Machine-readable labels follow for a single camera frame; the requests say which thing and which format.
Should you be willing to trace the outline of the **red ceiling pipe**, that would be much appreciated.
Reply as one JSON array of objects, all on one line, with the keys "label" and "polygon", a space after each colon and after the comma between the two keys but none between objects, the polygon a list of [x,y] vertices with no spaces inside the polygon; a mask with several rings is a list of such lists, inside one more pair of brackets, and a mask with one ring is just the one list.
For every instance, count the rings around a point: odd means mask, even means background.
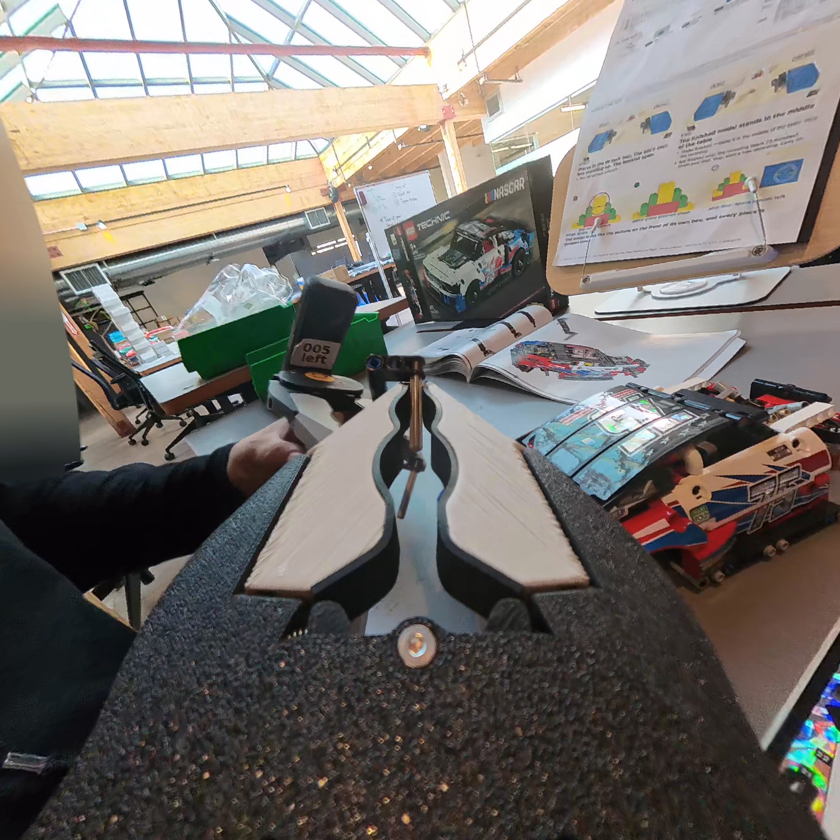
[{"label": "red ceiling pipe", "polygon": [[176,43],[170,41],[148,41],[100,38],[54,38],[47,36],[1,36],[3,53],[15,51],[19,54],[34,50],[72,51],[76,53],[113,54],[158,54],[158,55],[224,55],[224,56],[273,56],[333,58],[385,57],[389,59],[423,57],[430,58],[431,50],[425,46],[353,46],[353,45],[274,45],[234,43]]}]

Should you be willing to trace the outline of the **silver air duct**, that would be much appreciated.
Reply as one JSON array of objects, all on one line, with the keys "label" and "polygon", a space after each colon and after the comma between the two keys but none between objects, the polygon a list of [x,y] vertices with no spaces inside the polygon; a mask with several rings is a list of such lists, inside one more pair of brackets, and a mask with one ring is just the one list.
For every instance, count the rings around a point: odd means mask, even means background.
[{"label": "silver air duct", "polygon": [[136,255],[105,259],[94,265],[106,280],[117,287],[157,280],[178,270],[209,264],[242,250],[262,247],[284,238],[313,232],[305,215],[289,216],[269,222],[210,234],[164,248],[147,249]]}]

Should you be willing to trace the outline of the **black toy car set box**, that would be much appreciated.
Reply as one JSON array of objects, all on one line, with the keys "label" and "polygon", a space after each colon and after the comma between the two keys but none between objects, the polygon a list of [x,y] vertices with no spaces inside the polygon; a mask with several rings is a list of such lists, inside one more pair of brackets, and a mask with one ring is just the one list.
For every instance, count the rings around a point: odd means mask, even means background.
[{"label": "black toy car set box", "polygon": [[562,312],[545,268],[552,194],[542,157],[387,228],[414,321],[490,324],[531,303]]}]

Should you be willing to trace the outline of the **black toy brick beam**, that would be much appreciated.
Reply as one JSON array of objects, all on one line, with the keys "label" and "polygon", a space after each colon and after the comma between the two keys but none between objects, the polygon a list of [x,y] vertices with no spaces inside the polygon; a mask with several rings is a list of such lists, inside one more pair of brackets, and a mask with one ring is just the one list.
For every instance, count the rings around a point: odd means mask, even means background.
[{"label": "black toy brick beam", "polygon": [[388,382],[410,383],[425,379],[424,358],[419,355],[371,354],[365,365],[371,399],[384,395]]}]

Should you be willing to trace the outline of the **whiteboard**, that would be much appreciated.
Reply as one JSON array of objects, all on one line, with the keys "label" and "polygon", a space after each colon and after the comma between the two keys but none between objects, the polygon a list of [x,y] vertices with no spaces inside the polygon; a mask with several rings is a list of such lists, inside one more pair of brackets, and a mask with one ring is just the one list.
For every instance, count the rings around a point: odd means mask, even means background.
[{"label": "whiteboard", "polygon": [[428,171],[357,186],[353,192],[371,239],[374,256],[381,263],[392,259],[386,230],[437,203]]}]

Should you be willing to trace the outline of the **large green plastic bin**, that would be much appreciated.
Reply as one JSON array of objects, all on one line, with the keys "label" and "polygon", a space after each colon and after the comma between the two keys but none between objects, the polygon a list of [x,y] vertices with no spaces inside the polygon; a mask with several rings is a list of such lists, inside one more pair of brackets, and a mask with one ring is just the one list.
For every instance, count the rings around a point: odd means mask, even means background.
[{"label": "large green plastic bin", "polygon": [[246,355],[288,339],[297,315],[292,304],[256,311],[177,340],[182,363],[210,380],[246,364]]}]

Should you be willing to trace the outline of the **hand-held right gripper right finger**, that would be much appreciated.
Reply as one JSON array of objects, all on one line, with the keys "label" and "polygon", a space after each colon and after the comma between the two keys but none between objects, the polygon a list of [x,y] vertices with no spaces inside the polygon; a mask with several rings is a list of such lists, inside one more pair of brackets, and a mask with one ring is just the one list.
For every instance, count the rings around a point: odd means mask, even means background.
[{"label": "hand-held right gripper right finger", "polygon": [[523,447],[434,384],[423,418],[443,484],[437,574],[446,592],[488,617],[503,599],[589,587]]}]

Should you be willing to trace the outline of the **red white blue toy car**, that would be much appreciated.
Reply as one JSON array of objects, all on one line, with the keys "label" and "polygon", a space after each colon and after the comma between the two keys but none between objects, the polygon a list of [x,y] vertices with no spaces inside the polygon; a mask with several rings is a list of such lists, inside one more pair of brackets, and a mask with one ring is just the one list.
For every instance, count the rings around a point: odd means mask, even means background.
[{"label": "red white blue toy car", "polygon": [[518,441],[699,591],[838,520],[838,411],[798,385],[615,385]]}]

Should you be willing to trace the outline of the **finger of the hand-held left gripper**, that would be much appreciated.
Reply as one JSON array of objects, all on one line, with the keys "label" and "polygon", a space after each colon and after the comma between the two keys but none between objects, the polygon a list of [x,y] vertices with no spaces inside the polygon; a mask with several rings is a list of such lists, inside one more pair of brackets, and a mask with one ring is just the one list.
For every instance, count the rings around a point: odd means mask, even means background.
[{"label": "finger of the hand-held left gripper", "polygon": [[342,425],[342,413],[336,414],[329,403],[298,403],[290,421],[291,430],[304,452],[311,451]]}]

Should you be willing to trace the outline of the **holographic sticker sheet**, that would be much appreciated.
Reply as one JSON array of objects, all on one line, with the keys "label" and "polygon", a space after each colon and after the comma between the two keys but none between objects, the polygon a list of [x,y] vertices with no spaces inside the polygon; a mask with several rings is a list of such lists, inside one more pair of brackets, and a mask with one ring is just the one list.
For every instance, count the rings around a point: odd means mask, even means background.
[{"label": "holographic sticker sheet", "polygon": [[827,680],[781,764],[789,789],[823,823],[832,782],[838,779],[839,673]]}]

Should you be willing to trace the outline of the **stack of white boxes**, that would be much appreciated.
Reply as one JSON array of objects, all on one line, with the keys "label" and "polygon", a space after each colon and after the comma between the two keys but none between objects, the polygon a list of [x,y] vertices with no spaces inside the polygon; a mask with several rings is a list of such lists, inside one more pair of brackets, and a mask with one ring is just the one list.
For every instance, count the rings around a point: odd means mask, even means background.
[{"label": "stack of white boxes", "polygon": [[131,311],[119,298],[117,292],[108,283],[95,286],[91,294],[101,303],[112,322],[127,341],[133,357],[140,366],[158,364],[171,357],[166,343],[151,342],[134,319]]}]

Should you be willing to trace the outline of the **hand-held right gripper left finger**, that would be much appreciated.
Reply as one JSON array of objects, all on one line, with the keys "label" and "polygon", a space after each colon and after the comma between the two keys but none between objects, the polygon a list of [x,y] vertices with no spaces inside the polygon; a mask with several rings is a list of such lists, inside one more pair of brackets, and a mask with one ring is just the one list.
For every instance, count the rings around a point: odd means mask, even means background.
[{"label": "hand-held right gripper left finger", "polygon": [[389,487],[403,467],[407,393],[396,385],[308,452],[244,582],[247,595],[366,613],[396,582],[400,548]]}]

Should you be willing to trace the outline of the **instruction booklet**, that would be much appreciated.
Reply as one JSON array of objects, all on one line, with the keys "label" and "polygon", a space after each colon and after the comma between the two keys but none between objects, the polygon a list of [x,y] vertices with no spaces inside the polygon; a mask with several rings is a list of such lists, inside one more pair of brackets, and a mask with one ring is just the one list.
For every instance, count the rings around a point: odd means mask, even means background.
[{"label": "instruction booklet", "polygon": [[488,327],[453,331],[420,354],[427,375],[483,376],[575,404],[612,385],[709,380],[745,343],[738,330],[652,334],[579,314],[554,318],[532,304]]}]

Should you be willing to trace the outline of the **black office chair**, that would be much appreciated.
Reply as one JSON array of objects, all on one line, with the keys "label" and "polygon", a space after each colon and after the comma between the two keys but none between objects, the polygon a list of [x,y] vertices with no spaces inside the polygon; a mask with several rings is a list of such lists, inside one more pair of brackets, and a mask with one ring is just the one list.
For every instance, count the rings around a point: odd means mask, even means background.
[{"label": "black office chair", "polygon": [[[172,448],[196,427],[195,420],[199,417],[196,411],[191,408],[175,414],[166,412],[145,387],[143,378],[130,368],[115,360],[88,357],[73,337],[68,335],[67,341],[71,348],[71,355],[80,360],[80,363],[71,362],[74,369],[96,382],[112,410],[120,415],[118,431],[121,437],[128,439],[129,445],[134,446],[140,443],[141,446],[147,446],[149,444],[147,437],[153,427],[162,427],[164,421],[178,420],[184,431],[179,433],[164,451],[165,460],[174,460],[175,454]],[[139,408],[144,419],[139,424],[131,424],[129,429],[125,430],[128,420],[124,414],[131,407]]]}]

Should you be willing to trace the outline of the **person's left forearm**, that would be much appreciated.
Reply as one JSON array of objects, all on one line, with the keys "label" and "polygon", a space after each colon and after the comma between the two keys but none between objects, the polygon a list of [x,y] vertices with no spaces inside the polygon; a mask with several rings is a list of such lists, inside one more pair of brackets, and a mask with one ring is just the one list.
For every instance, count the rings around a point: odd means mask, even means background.
[{"label": "person's left forearm", "polygon": [[233,448],[169,465],[2,484],[2,523],[27,550],[89,590],[197,550],[246,499],[228,477]]}]

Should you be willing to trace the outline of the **clear plastic bag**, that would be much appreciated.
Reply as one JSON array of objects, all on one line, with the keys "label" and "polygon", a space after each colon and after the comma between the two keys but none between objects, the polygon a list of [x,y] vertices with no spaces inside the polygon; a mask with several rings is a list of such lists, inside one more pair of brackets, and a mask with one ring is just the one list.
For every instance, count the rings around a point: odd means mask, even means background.
[{"label": "clear plastic bag", "polygon": [[288,304],[299,286],[270,267],[231,264],[222,268],[175,329],[175,336],[192,336]]}]

